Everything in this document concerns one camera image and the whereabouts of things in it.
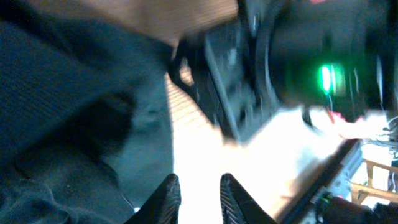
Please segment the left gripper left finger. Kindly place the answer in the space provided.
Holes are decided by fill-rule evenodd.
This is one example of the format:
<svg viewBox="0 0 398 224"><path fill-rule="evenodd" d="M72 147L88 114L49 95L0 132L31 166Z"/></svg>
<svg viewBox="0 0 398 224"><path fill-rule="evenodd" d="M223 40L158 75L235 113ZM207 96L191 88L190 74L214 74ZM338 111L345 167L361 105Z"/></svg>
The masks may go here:
<svg viewBox="0 0 398 224"><path fill-rule="evenodd" d="M169 174L125 224L177 224L180 205L179 178Z"/></svg>

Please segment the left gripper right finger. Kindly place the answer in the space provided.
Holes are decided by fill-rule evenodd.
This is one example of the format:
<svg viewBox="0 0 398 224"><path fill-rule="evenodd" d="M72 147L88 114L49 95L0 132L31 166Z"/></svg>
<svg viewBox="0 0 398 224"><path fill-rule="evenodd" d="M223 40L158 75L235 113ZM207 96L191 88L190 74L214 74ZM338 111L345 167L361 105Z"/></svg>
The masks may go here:
<svg viewBox="0 0 398 224"><path fill-rule="evenodd" d="M223 224L276 224L236 178L226 173L220 179Z"/></svg>

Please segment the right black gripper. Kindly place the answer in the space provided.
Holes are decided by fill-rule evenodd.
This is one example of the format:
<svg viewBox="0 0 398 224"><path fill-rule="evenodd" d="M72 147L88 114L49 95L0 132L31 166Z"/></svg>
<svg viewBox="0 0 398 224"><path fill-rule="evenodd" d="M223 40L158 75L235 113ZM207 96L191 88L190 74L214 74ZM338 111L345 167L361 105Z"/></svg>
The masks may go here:
<svg viewBox="0 0 398 224"><path fill-rule="evenodd" d="M396 110L397 1L239 1L236 18L179 42L168 73L237 142L295 105L350 123Z"/></svg>

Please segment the black t-shirt with white logo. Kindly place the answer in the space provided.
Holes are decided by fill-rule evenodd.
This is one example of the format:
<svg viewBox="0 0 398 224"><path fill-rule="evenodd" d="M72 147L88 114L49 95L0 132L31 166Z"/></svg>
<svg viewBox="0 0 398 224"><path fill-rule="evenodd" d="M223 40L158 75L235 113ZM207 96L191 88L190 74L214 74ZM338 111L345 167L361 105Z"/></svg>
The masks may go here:
<svg viewBox="0 0 398 224"><path fill-rule="evenodd" d="M165 43L96 21L1 23L1 222L125 223L173 174Z"/></svg>

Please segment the wooden furniture in background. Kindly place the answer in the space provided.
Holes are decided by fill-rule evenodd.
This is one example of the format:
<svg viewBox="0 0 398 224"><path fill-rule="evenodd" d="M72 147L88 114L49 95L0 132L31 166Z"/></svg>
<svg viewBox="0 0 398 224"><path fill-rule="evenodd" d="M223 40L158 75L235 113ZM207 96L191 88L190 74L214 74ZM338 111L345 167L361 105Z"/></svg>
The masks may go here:
<svg viewBox="0 0 398 224"><path fill-rule="evenodd" d="M397 191L382 190L378 186L374 186L374 168L383 169L392 174L397 174L397 167L387 166L378 162L363 159L366 165L367 180L364 184L351 182L351 201L354 204L361 205L367 197L375 197L397 203Z"/></svg>

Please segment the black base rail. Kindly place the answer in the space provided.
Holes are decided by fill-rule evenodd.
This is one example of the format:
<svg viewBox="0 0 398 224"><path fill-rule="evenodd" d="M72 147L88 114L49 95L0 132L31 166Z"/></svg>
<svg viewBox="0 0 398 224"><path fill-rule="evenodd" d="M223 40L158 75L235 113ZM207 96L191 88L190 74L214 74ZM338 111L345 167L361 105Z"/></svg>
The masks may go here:
<svg viewBox="0 0 398 224"><path fill-rule="evenodd" d="M324 193L346 198L352 177L363 163L362 140L344 141L323 166L307 177L294 199L277 216L277 223L315 223L315 204Z"/></svg>

